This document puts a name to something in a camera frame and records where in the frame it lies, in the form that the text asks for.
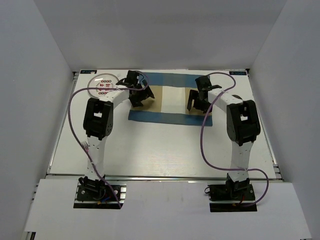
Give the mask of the blue corner sticker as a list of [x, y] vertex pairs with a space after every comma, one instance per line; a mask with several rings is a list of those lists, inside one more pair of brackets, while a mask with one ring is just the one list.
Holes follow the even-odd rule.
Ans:
[[246, 76], [246, 71], [229, 71], [229, 74], [232, 76]]
[[97, 70], [93, 70], [93, 69], [83, 69], [80, 71], [80, 74], [96, 74]]

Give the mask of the brown metal cup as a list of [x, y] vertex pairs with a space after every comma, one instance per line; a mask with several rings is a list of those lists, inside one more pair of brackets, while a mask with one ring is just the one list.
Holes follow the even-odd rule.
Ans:
[[234, 98], [237, 98], [237, 99], [242, 100], [242, 98], [241, 98], [240, 96], [236, 95], [236, 94], [233, 94], [232, 96], [233, 96]]

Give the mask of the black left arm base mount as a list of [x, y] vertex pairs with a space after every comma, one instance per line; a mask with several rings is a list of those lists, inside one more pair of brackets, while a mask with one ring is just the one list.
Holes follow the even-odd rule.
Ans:
[[126, 196], [124, 185], [112, 185], [113, 191], [106, 185], [100, 192], [94, 192], [78, 184], [73, 203], [74, 209], [120, 210], [115, 194], [123, 206]]

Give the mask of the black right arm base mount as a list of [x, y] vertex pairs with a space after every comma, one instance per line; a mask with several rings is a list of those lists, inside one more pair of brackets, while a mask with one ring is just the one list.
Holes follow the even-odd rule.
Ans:
[[209, 197], [209, 208], [211, 213], [240, 213], [257, 212], [256, 196], [252, 184], [249, 188], [241, 190], [232, 195], [227, 191], [225, 184], [211, 184], [204, 189]]

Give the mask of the white plate with red print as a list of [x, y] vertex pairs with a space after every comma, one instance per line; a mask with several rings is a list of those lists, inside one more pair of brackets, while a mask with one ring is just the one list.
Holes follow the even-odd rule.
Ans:
[[87, 90], [88, 94], [92, 98], [105, 96], [118, 81], [119, 78], [111, 73], [98, 74], [88, 82], [87, 87], [90, 88]]

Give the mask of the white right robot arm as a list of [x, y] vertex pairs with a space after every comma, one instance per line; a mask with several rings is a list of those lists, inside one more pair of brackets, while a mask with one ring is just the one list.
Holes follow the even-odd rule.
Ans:
[[195, 108], [208, 117], [213, 106], [226, 113], [226, 131], [232, 143], [231, 163], [227, 169], [226, 195], [236, 200], [250, 184], [248, 168], [251, 149], [261, 133], [256, 104], [213, 85], [209, 76], [195, 79], [197, 90], [189, 92], [187, 109]]

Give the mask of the blue tan white cloth napkin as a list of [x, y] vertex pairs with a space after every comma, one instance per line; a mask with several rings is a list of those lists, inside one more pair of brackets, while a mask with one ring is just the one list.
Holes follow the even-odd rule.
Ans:
[[205, 114], [187, 109], [189, 93], [197, 90], [199, 74], [147, 72], [148, 85], [154, 98], [142, 101], [142, 107], [132, 107], [128, 120], [144, 123], [201, 126]]

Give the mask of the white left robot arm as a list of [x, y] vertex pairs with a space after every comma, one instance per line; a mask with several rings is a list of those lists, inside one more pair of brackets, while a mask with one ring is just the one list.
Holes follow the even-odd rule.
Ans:
[[87, 142], [82, 146], [89, 158], [85, 177], [79, 178], [80, 185], [88, 189], [90, 196], [96, 200], [106, 193], [104, 153], [107, 138], [113, 130], [115, 108], [125, 100], [129, 100], [134, 108], [142, 107], [142, 101], [155, 97], [146, 75], [140, 71], [129, 70], [123, 79], [109, 73], [104, 76], [104, 73], [99, 74], [88, 84], [91, 98], [87, 102], [83, 121]]

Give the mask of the blue left corner sticker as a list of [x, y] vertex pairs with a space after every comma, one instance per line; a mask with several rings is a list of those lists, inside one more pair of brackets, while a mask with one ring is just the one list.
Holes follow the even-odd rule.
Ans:
[[83, 69], [80, 71], [80, 74], [96, 74], [97, 70], [93, 70], [93, 69]]

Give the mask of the blue right corner sticker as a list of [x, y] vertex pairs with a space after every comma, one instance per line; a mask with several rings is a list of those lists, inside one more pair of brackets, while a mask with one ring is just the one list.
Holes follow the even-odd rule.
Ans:
[[229, 71], [229, 74], [232, 76], [246, 76], [246, 71]]

